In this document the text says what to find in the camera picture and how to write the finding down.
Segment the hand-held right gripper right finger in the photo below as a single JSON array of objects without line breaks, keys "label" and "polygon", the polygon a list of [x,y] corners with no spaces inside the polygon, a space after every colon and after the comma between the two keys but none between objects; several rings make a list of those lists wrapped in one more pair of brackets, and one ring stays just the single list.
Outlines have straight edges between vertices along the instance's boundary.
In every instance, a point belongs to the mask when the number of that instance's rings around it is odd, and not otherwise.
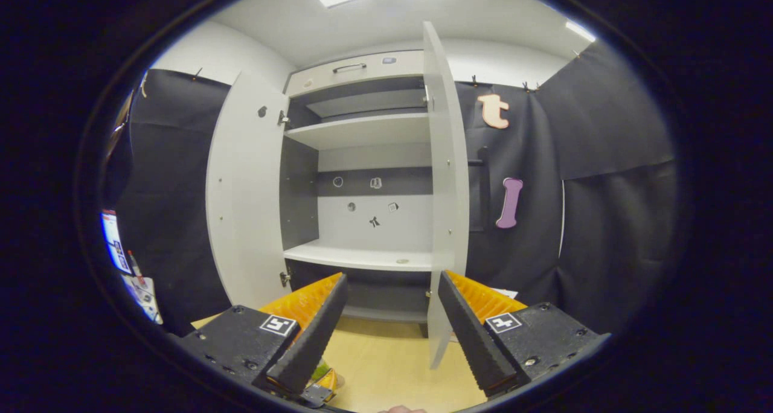
[{"label": "hand-held right gripper right finger", "polygon": [[609,338],[552,303],[528,306],[455,272],[441,274],[437,295],[489,399],[558,374]]}]

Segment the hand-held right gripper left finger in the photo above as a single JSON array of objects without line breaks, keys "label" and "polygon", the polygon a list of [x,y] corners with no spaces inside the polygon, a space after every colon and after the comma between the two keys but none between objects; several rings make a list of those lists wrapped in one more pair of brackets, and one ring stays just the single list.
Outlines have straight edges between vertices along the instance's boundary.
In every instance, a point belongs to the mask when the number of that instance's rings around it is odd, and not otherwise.
[{"label": "hand-held right gripper left finger", "polygon": [[263,306],[235,305],[176,342],[240,385],[299,397],[326,351],[348,298],[337,273]]}]

